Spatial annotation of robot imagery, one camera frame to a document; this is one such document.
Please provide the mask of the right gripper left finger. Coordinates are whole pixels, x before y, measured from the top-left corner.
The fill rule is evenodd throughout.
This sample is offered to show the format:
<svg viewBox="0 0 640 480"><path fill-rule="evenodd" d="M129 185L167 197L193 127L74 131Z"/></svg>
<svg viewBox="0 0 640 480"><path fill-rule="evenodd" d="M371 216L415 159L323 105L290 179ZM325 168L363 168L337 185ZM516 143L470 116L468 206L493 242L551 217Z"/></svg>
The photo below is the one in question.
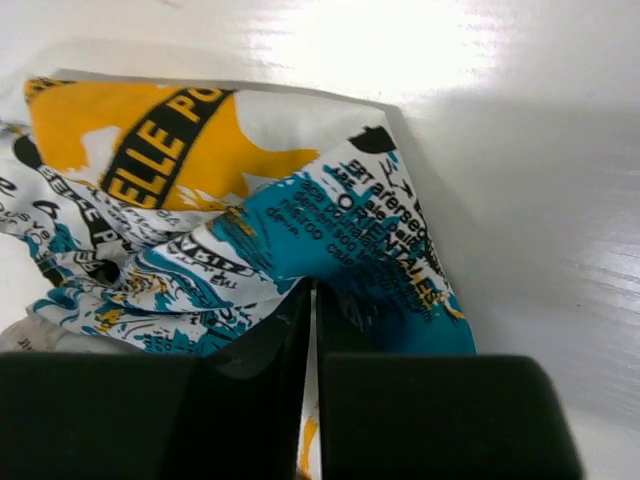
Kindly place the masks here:
<svg viewBox="0 0 640 480"><path fill-rule="evenodd" d="M209 356L5 353L5 479L292 479L310 327L299 283Z"/></svg>

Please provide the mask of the colourful printed shorts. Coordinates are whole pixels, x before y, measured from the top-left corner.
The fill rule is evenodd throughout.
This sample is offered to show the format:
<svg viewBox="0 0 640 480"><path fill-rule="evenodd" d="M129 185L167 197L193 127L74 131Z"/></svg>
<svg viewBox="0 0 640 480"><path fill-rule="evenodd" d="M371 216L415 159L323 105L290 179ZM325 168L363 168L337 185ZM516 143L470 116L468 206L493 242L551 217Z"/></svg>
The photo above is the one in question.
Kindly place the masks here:
<svg viewBox="0 0 640 480"><path fill-rule="evenodd" d="M324 283L376 348L476 351L383 112L36 77L1 94L1 231L49 290L5 353L203 358Z"/></svg>

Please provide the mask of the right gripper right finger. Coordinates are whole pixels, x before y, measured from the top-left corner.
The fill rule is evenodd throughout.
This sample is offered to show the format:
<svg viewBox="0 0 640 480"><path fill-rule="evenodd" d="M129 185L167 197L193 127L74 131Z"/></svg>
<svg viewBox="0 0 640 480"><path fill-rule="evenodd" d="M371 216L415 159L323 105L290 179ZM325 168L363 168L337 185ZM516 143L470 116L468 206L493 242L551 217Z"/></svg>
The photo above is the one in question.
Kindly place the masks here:
<svg viewBox="0 0 640 480"><path fill-rule="evenodd" d="M320 286L321 470L326 479L579 479L551 379L512 355L384 353Z"/></svg>

